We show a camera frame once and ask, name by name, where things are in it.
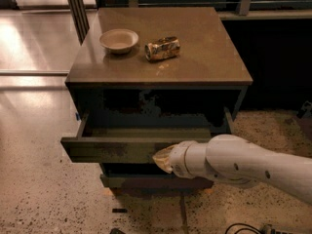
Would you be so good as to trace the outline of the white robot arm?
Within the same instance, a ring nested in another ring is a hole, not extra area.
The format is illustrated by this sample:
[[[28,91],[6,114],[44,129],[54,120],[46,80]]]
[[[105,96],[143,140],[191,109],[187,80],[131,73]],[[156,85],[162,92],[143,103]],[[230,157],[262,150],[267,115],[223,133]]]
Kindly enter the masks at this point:
[[[202,177],[244,188],[263,182],[312,204],[311,159],[271,151],[238,136],[183,141],[158,151],[153,160],[181,178]]]

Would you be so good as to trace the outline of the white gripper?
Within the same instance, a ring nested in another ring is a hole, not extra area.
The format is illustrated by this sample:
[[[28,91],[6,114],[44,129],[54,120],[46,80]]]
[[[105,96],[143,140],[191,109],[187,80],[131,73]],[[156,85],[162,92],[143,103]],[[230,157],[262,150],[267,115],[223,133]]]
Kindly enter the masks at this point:
[[[194,163],[191,148],[195,144],[196,141],[183,141],[177,145],[171,145],[156,152],[152,159],[167,174],[173,172],[178,177],[192,179],[195,175],[191,173]]]

